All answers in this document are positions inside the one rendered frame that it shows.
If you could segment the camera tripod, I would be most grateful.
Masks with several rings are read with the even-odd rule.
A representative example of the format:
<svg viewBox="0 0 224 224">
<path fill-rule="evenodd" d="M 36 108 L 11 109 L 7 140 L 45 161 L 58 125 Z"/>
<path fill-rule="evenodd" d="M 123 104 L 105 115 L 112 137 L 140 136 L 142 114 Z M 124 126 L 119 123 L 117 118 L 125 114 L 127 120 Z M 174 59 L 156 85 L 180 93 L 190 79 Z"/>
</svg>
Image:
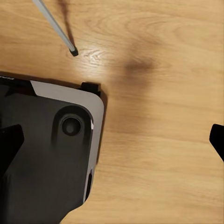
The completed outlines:
<svg viewBox="0 0 224 224">
<path fill-rule="evenodd" d="M 67 45 L 69 48 L 70 52 L 72 53 L 73 56 L 78 55 L 78 51 L 75 46 L 70 42 L 68 37 L 65 35 L 63 30 L 61 29 L 60 25 L 58 22 L 54 19 L 54 17 L 51 15 L 45 4 L 43 3 L 42 0 L 33 0 L 35 5 L 38 7 L 38 9 L 42 12 L 42 14 L 46 17 L 48 22 L 51 24 L 51 26 L 54 28 L 54 30 L 58 33 L 58 35 L 61 37 L 61 39 L 64 41 L 64 43 Z"/>
</svg>

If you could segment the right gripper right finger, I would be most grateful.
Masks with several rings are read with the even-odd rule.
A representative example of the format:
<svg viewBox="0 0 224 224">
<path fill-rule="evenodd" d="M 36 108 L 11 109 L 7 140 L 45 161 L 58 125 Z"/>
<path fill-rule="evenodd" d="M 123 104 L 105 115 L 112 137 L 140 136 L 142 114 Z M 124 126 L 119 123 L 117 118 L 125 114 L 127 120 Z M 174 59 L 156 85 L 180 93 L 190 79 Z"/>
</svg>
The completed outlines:
<svg viewBox="0 0 224 224">
<path fill-rule="evenodd" d="M 224 126 L 214 124 L 210 132 L 209 140 L 224 161 Z"/>
</svg>

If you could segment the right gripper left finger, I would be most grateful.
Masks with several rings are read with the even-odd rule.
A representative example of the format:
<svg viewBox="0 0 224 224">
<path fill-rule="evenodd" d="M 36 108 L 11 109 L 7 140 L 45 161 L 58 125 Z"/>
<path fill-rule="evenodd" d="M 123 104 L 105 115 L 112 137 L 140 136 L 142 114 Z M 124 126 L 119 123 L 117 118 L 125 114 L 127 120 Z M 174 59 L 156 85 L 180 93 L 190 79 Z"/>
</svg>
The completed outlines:
<svg viewBox="0 0 224 224">
<path fill-rule="evenodd" d="M 0 180 L 24 142 L 20 124 L 0 129 Z"/>
</svg>

